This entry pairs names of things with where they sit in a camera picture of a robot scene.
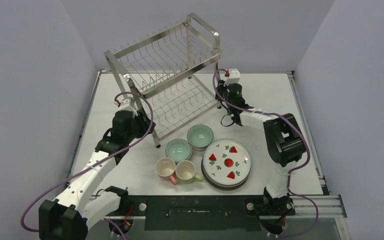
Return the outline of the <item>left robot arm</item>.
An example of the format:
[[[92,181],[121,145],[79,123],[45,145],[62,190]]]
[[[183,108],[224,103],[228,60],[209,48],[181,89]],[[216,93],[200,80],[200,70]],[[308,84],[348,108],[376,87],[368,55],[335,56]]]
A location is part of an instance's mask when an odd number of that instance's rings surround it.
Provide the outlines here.
[[[67,179],[68,187],[54,200],[44,200],[38,210],[41,240],[84,240],[89,229],[111,212],[124,215],[126,190],[110,186],[95,200],[92,194],[120,163],[129,149],[154,130],[154,118],[143,110],[119,110],[112,126],[97,143],[83,170]]]

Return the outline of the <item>stainless steel dish rack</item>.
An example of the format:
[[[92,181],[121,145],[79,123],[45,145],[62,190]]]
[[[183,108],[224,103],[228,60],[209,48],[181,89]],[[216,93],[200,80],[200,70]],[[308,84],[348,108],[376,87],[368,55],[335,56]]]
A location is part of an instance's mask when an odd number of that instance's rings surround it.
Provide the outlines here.
[[[153,114],[156,147],[217,105],[197,73],[221,58],[220,34],[195,13],[121,50],[104,56],[120,90]]]

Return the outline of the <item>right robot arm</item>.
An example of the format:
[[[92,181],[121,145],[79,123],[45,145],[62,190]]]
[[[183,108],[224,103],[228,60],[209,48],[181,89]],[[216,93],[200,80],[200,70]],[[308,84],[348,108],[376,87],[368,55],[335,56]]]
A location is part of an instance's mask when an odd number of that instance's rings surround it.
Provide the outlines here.
[[[294,213],[291,175],[302,155],[308,151],[293,114],[264,113],[246,103],[242,86],[220,81],[214,86],[216,100],[227,110],[234,124],[264,133],[267,151],[276,164],[263,191],[262,212],[278,219],[262,221],[262,227],[278,236],[286,228],[286,216]]]

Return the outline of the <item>celadon bowl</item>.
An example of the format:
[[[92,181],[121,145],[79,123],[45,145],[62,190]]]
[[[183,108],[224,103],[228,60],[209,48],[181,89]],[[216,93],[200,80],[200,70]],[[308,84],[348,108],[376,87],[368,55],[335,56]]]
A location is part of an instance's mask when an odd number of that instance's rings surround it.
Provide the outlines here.
[[[176,138],[171,140],[165,147],[166,157],[174,160],[175,163],[187,161],[192,155],[192,147],[188,141]]]
[[[213,142],[214,132],[207,125],[197,124],[188,130],[186,139],[194,150],[202,152]]]

